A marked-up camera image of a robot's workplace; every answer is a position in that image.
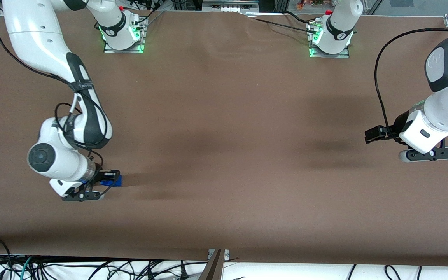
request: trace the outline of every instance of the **brown paper sheet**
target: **brown paper sheet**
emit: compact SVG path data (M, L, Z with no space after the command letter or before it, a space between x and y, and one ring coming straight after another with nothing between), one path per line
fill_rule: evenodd
M144 54L102 53L87 11L59 19L114 127L99 152L125 187L66 203L27 166L72 94L0 46L0 238L13 253L448 265L448 161L406 164L402 146L364 143L383 124L381 46L441 18L363 17L347 60L309 58L302 32L234 13L164 13ZM431 93L423 64L447 36L414 34L382 57L391 122Z

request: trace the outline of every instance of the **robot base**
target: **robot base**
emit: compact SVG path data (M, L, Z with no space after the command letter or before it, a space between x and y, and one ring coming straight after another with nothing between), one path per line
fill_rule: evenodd
M314 24L310 25L309 23L306 24L307 30L314 30L318 31L319 26ZM325 53L323 52L316 44L314 44L313 38L316 36L316 34L308 33L307 39L309 40L309 56L310 57L325 57L325 58L349 58L348 53L348 47L345 47L341 53L331 54L331 53Z
M139 16L135 14L135 20L139 21ZM109 46L105 38L103 38L103 42L105 42L105 46L103 48L104 53L144 53L144 44L146 42L146 30L148 29L148 19L144 20L142 23L139 23L134 28L133 32L134 36L139 37L139 41L135 42L130 48L125 50L116 50Z

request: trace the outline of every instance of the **green cable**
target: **green cable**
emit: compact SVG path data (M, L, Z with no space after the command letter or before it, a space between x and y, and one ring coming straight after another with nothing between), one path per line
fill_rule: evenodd
M22 274L20 274L20 280L23 280L23 274L25 273L25 268L28 266L30 259L32 259L32 256L30 256L26 261L25 264L23 264L22 267Z

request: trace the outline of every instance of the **white floor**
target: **white floor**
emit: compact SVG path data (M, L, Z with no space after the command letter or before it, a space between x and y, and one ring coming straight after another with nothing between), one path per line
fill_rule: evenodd
M113 262L112 265L121 266L125 262ZM141 271L148 262L133 262L135 271ZM88 262L87 264L100 265L101 262ZM165 261L153 270L161 271L171 266L179 265L180 261ZM194 264L186 266L189 275L196 275L203 271L204 264ZM227 262L224 268L222 280L346 280L350 268L350 264L274 264L264 262ZM415 280L418 273L417 266L394 266L400 275L401 280ZM95 268L64 268L58 266L50 266L47 271L55 276L58 280L87 280ZM122 269L132 271L130 266L124 266ZM180 269L174 269L177 275ZM92 280L104 280L107 278L108 269L101 269ZM389 273L393 280L397 277L393 272ZM118 273L114 275L112 280L128 280L130 276L126 273ZM157 280L172 280L176 277L170 273L158 276ZM9 279L9 273L5 274L4 280ZM387 280L382 265L358 264L352 275L352 280ZM423 266L421 272L421 280L448 280L448 267L442 266Z

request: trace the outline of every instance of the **black band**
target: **black band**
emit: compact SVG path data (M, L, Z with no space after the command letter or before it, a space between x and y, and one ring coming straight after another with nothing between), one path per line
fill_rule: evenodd
M124 28L124 26L126 26L126 14L121 13L122 14L122 18L121 21L119 21L119 23L117 23L114 26L110 26L110 27L106 27L103 25L99 25L101 30L103 30L103 32L110 36L110 37L115 37L117 36L117 33L122 30L122 28Z
M77 82L69 83L69 87L73 90L73 92L94 89L93 82L91 80L79 80Z
M86 0L85 2L83 0L63 0L67 7L71 9L72 11L78 11L84 9L87 5L89 0Z
M350 33L352 33L352 30L354 29L353 27L352 27L352 29L347 30L347 31L341 31L341 30L336 29L331 24L331 16L329 16L329 18L327 18L326 27L327 27L327 30L329 31L329 33L333 34L333 37L336 41L343 41L347 36L350 35Z

